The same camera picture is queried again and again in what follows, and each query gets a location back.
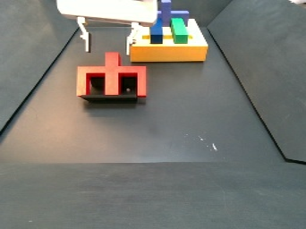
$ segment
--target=red block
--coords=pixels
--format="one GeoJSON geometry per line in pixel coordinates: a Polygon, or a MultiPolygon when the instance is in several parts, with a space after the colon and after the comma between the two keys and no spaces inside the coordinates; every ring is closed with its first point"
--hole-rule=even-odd
{"type": "Polygon", "coordinates": [[[76,96],[86,96],[90,94],[90,78],[104,77],[105,88],[104,96],[119,96],[120,94],[120,78],[137,78],[137,92],[139,98],[147,96],[147,76],[145,66],[120,66],[119,53],[105,53],[105,66],[78,66],[77,67],[77,82],[76,82],[76,96]]]}

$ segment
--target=green block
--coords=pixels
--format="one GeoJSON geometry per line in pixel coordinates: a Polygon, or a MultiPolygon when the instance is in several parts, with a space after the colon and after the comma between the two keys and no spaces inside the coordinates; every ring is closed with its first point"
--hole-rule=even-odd
{"type": "Polygon", "coordinates": [[[183,18],[171,19],[171,31],[176,44],[187,44],[187,27],[183,18]]]}

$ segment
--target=white leg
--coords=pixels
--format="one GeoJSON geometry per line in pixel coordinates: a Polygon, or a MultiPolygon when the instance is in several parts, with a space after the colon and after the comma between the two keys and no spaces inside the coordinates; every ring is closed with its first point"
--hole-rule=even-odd
{"type": "Polygon", "coordinates": [[[89,40],[89,33],[85,30],[85,18],[84,17],[77,17],[77,24],[80,27],[80,30],[82,34],[80,35],[80,38],[85,41],[85,52],[89,53],[89,48],[90,48],[90,40],[89,40]]]}

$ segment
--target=dark gray surface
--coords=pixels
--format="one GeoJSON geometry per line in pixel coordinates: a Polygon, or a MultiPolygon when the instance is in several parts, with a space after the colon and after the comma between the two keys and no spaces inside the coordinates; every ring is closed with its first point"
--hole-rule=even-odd
{"type": "Polygon", "coordinates": [[[93,53],[77,34],[1,136],[1,162],[279,162],[209,34],[205,63],[143,64],[148,97],[137,105],[90,105],[74,95],[76,66],[104,65],[127,28],[96,29],[93,53]]]}
{"type": "Polygon", "coordinates": [[[0,1],[0,131],[76,31],[50,0],[0,1]]]}
{"type": "Polygon", "coordinates": [[[278,146],[306,161],[306,11],[286,0],[233,0],[209,25],[278,146]]]}
{"type": "Polygon", "coordinates": [[[0,165],[5,229],[303,229],[306,167],[0,165]]]}

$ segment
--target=blue block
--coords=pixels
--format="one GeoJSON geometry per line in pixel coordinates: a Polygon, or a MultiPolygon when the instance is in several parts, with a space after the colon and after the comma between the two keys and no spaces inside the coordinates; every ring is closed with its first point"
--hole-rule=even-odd
{"type": "Polygon", "coordinates": [[[163,22],[157,19],[156,23],[149,28],[151,44],[163,44],[163,22]]]}

